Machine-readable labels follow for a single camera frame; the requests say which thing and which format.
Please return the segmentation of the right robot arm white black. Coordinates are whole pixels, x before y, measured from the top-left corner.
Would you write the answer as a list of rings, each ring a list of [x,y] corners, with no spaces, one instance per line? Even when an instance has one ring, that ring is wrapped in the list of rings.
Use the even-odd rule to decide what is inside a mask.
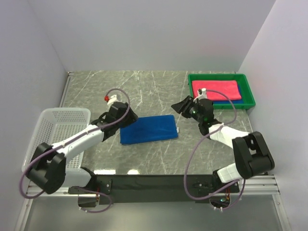
[[[238,180],[247,180],[274,169],[274,159],[263,135],[257,131],[248,133],[236,130],[230,128],[229,123],[215,119],[214,106],[210,99],[187,96],[171,107],[184,118],[193,118],[198,122],[203,137],[195,145],[194,151],[205,139],[232,148],[234,163],[215,170],[211,176],[211,188],[215,193],[223,192]]]

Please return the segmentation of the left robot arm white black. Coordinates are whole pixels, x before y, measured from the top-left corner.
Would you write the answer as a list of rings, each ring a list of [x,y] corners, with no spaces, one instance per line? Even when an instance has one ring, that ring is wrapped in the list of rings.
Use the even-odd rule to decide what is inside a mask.
[[[90,147],[104,142],[120,128],[138,120],[129,103],[114,102],[109,110],[95,119],[81,132],[62,142],[41,143],[35,150],[24,176],[47,194],[60,189],[66,177],[66,165]]]

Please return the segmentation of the pink towel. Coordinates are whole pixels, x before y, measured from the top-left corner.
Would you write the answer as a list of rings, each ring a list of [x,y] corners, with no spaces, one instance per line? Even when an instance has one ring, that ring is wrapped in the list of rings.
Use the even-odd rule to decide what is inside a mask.
[[[194,80],[192,81],[193,97],[196,98],[198,90],[203,88],[219,91],[228,96],[232,101],[242,99],[235,80]]]

